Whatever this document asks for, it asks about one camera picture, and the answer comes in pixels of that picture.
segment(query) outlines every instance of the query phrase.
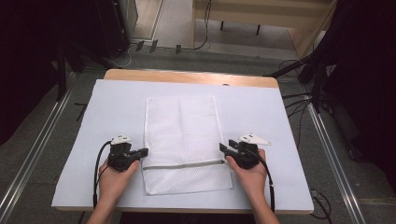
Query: floor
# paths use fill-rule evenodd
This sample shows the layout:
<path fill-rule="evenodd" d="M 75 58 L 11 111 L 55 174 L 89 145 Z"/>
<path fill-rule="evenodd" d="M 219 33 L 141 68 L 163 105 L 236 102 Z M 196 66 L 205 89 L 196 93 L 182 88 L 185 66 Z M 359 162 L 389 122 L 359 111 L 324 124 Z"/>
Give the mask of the floor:
<path fill-rule="evenodd" d="M 158 39 L 159 47 L 173 48 L 175 45 L 190 45 L 190 1 L 164 0 L 152 39 Z M 182 52 L 176 55 L 171 49 L 158 48 L 149 53 L 149 47 L 136 52 L 134 48 L 125 52 L 114 62 L 125 65 L 126 69 L 168 69 L 190 70 L 240 75 L 270 75 L 279 67 L 288 63 L 285 60 L 296 60 L 295 50 L 285 28 L 262 27 L 260 35 L 255 36 L 256 26 L 225 23 L 223 31 L 219 30 L 218 21 L 209 22 L 208 41 L 195 52 Z M 205 39 L 203 21 L 196 22 L 196 43 L 200 45 Z M 38 154 L 31 177 L 19 200 L 12 204 L 13 210 L 6 214 L 3 203 L 0 223 L 78 223 L 80 212 L 61 212 L 50 207 L 57 177 L 67 160 L 69 150 L 78 134 L 80 121 L 77 120 L 81 106 L 91 97 L 92 86 L 97 78 L 102 78 L 106 70 L 95 63 L 87 62 L 84 74 L 79 74 L 73 85 L 70 98 L 65 103 L 64 111 L 52 127 L 49 138 Z M 290 72 L 278 79 L 282 94 L 304 91 L 296 81 L 296 73 Z M 7 187 L 14 180 L 20 167 L 29 158 L 29 151 L 35 145 L 35 138 L 40 135 L 41 127 L 50 116 L 56 88 L 50 91 L 40 105 L 29 115 L 10 141 L 0 146 L 0 193 L 6 195 Z M 297 99 L 285 100 L 285 105 Z M 325 111 L 320 113 L 325 123 L 327 135 L 332 139 L 332 148 L 343 167 L 347 183 L 353 189 L 364 219 L 355 222 L 347 211 L 344 195 L 340 192 L 340 183 L 335 178 L 329 155 L 323 149 L 323 141 L 318 137 L 314 113 L 307 109 L 290 118 L 290 127 L 295 139 L 301 139 L 299 153 L 307 177 L 308 185 L 326 195 L 332 205 L 334 223 L 394 223 L 396 220 L 395 194 L 391 191 L 384 174 L 371 163 L 357 163 L 349 158 L 347 144 L 340 134 L 332 116 Z M 318 209 L 316 215 L 323 214 Z M 311 216 L 279 216 L 282 223 L 326 223 L 326 220 L 314 219 Z M 116 213 L 112 223 L 119 223 L 120 213 Z"/>

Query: chair leg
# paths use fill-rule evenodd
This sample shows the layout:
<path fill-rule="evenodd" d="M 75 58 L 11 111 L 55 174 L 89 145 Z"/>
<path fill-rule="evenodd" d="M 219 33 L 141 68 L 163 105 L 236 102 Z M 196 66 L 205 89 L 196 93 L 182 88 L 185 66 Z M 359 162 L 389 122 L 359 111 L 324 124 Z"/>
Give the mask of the chair leg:
<path fill-rule="evenodd" d="M 259 35 L 259 31 L 260 31 L 260 25 L 257 26 L 257 32 L 256 35 Z"/>

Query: hand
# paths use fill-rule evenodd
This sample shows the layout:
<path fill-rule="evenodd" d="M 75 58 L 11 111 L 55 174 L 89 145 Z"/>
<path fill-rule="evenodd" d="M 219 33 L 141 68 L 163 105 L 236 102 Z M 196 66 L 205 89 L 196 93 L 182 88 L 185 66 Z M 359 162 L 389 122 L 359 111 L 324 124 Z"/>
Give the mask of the hand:
<path fill-rule="evenodd" d="M 118 172 L 111 167 L 107 167 L 106 160 L 99 168 L 99 174 L 102 174 L 99 180 L 99 201 L 105 201 L 115 206 L 128 186 L 131 176 L 136 172 L 139 163 L 140 161 L 134 161 L 128 170 Z"/>
<path fill-rule="evenodd" d="M 259 148 L 259 155 L 265 160 L 265 152 L 261 148 Z M 265 178 L 267 177 L 267 172 L 265 171 L 264 166 L 259 162 L 259 164 L 253 168 L 245 170 L 238 166 L 233 157 L 227 156 L 226 159 L 238 176 L 249 199 L 252 199 L 254 196 L 263 196 Z"/>

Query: person's right hand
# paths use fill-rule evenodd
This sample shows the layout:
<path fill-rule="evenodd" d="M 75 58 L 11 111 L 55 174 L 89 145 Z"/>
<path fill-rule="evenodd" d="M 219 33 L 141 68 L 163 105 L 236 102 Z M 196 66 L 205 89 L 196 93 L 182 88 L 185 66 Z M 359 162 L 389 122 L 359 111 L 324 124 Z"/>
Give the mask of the person's right hand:
<path fill-rule="evenodd" d="M 265 152 L 263 149 L 259 148 L 259 155 L 265 160 Z M 230 163 L 231 168 L 235 171 L 239 178 L 239 181 L 244 188 L 245 193 L 249 198 L 254 196 L 263 196 L 265 187 L 265 178 L 267 177 L 267 172 L 264 166 L 259 162 L 253 168 L 245 170 L 240 168 L 236 161 L 231 156 L 226 157 L 228 163 Z"/>

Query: gray floor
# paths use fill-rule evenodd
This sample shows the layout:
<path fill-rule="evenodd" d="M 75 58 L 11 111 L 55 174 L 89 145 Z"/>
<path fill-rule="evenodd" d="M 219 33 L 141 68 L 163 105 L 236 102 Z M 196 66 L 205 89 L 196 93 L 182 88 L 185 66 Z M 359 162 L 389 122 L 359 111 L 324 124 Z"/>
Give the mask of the gray floor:
<path fill-rule="evenodd" d="M 176 55 L 170 49 L 158 49 L 149 54 L 149 48 L 135 52 L 133 63 L 128 68 L 167 69 L 181 71 L 205 71 L 233 73 L 240 75 L 261 76 L 277 70 L 282 62 L 279 60 L 224 55 L 208 52 L 182 52 Z M 74 103 L 88 103 L 93 83 L 102 78 L 104 69 L 92 63 L 86 72 L 78 75 L 70 99 L 62 113 L 53 133 L 44 148 L 44 152 L 33 170 L 20 199 L 9 217 L 8 223 L 77 223 L 80 212 L 61 212 L 50 207 L 56 186 L 57 176 L 61 173 L 67 156 L 78 133 L 79 121 L 76 121 L 81 106 Z M 282 94 L 302 92 L 302 87 L 294 77 L 282 77 L 279 80 Z M 48 93 L 34 112 L 24 121 L 12 139 L 0 147 L 0 166 L 2 192 L 12 181 L 23 163 L 38 131 L 51 111 L 56 95 L 56 88 Z M 285 101 L 285 105 L 302 98 Z M 345 167 L 348 179 L 356 192 L 364 211 L 367 223 L 393 223 L 396 218 L 394 203 L 370 203 L 367 199 L 394 198 L 383 173 L 370 163 L 356 163 L 349 159 L 347 147 L 330 115 L 321 113 L 328 132 L 332 137 L 338 156 Z M 290 127 L 298 139 L 300 114 L 290 118 Z M 353 223 L 334 180 L 332 170 L 318 139 L 318 133 L 307 111 L 304 112 L 301 127 L 300 157 L 310 188 L 322 192 L 331 202 L 333 223 Z M 316 204 L 315 214 L 322 216 Z M 311 216 L 278 216 L 282 223 L 325 223 Z M 113 223 L 118 223 L 120 213 L 116 213 Z"/>

